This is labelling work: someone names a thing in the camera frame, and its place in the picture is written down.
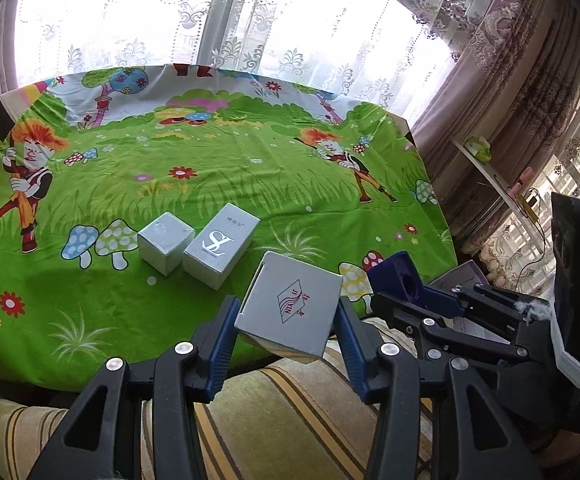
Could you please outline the white wall shelf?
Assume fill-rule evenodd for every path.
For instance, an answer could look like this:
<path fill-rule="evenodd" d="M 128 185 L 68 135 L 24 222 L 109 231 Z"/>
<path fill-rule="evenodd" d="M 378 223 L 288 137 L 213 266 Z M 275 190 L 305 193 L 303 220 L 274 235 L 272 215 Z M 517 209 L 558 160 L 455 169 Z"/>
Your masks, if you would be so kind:
<path fill-rule="evenodd" d="M 458 205 L 452 217 L 462 252 L 476 254 L 504 220 L 511 220 L 521 243 L 543 254 L 548 243 L 540 221 L 530 218 L 514 185 L 491 162 L 480 162 L 464 141 L 454 139 L 452 145 L 468 165 L 454 191 Z"/>

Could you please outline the small white open box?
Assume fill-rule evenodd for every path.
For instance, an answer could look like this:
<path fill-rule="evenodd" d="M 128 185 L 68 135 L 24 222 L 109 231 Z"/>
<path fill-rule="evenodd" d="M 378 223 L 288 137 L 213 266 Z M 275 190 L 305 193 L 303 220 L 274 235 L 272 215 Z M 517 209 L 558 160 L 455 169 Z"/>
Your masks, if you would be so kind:
<path fill-rule="evenodd" d="M 181 265 L 183 251 L 194 237 L 192 226 L 166 211 L 138 232 L 139 256 L 168 276 Z"/>

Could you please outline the green tissue pack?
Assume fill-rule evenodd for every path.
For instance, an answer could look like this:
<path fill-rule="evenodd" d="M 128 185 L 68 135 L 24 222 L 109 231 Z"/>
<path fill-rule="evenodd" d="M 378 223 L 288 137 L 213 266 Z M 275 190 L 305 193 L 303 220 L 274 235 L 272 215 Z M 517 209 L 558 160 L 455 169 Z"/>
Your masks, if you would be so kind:
<path fill-rule="evenodd" d="M 491 147 L 483 136 L 479 138 L 470 136 L 464 141 L 463 146 L 468 151 L 468 154 L 472 155 L 481 164 L 486 165 L 491 161 Z"/>

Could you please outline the green cartoon tablecloth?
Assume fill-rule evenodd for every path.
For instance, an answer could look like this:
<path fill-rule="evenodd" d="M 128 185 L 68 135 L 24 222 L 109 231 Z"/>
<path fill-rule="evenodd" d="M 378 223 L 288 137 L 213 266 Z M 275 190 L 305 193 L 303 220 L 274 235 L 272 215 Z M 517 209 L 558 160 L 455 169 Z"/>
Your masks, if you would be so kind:
<path fill-rule="evenodd" d="M 221 289 L 140 258 L 161 214 L 201 230 L 258 218 Z M 348 280 L 408 252 L 456 263 L 403 120 L 383 107 L 206 66 L 130 66 L 0 96 L 0 382 L 81 389 L 109 356 L 142 361 L 242 295 L 272 250 Z"/>

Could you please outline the pink patterned curtain right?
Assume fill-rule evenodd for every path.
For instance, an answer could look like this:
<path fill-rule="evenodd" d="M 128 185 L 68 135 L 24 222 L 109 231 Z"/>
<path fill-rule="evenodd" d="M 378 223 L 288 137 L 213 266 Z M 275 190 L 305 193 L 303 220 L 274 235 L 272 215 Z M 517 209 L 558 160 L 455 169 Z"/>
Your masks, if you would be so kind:
<path fill-rule="evenodd" d="M 580 14 L 570 0 L 492 0 L 412 128 L 456 249 L 479 250 L 508 211 L 457 142 L 486 139 L 492 166 L 513 183 L 563 144 L 579 96 Z"/>

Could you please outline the white YSL box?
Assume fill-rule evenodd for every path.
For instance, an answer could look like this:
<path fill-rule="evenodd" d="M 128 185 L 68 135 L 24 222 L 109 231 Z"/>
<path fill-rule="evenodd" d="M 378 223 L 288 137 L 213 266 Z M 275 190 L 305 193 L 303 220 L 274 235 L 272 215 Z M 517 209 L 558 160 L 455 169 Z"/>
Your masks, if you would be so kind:
<path fill-rule="evenodd" d="M 259 219 L 228 203 L 183 251 L 183 270 L 209 288 L 220 289 L 251 244 Z"/>

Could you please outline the striped sofa cushion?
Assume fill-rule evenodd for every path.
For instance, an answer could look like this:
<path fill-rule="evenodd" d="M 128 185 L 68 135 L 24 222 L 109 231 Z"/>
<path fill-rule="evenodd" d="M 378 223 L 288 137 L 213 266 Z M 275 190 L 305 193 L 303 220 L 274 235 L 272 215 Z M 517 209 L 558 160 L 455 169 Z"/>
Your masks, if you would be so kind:
<path fill-rule="evenodd" d="M 194 408 L 211 479 L 361 479 L 379 409 L 348 384 L 340 346 L 229 378 Z M 0 399 L 0 475 L 24 479 L 66 412 Z"/>

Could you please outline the purple storage box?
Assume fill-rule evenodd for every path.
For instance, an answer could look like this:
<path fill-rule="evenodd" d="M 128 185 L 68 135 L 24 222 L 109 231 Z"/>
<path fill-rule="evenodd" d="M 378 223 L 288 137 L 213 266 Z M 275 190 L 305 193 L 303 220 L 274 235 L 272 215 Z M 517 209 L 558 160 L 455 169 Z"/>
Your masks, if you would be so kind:
<path fill-rule="evenodd" d="M 435 278 L 430 286 L 451 292 L 456 287 L 471 288 L 476 284 L 487 285 L 488 281 L 476 262 L 470 259 Z"/>

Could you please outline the small silver cube box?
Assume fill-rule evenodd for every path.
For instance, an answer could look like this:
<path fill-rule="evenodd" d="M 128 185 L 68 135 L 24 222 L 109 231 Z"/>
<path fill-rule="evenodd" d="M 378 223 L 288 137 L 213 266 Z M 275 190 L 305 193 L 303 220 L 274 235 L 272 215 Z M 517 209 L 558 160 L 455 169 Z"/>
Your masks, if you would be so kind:
<path fill-rule="evenodd" d="M 235 318 L 252 344 L 286 359 L 319 360 L 342 290 L 340 274 L 265 252 Z"/>

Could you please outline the white lace sheer curtain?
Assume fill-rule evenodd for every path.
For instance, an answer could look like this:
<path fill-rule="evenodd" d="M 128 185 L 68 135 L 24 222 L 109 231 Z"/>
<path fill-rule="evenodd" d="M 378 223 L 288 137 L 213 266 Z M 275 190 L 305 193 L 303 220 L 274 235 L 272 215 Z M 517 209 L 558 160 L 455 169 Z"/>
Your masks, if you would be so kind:
<path fill-rule="evenodd" d="M 454 67 L 397 0 L 18 0 L 19 84 L 189 62 L 297 82 L 417 120 Z"/>

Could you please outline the dark blue small box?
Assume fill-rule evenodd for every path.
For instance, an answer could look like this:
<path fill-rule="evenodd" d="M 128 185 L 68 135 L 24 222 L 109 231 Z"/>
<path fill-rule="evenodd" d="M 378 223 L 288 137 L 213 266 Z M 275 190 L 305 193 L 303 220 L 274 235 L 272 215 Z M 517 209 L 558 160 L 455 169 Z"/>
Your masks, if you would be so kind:
<path fill-rule="evenodd" d="M 425 285 L 408 252 L 396 252 L 366 271 L 375 294 L 409 302 L 444 318 L 462 318 L 464 307 L 453 292 Z"/>

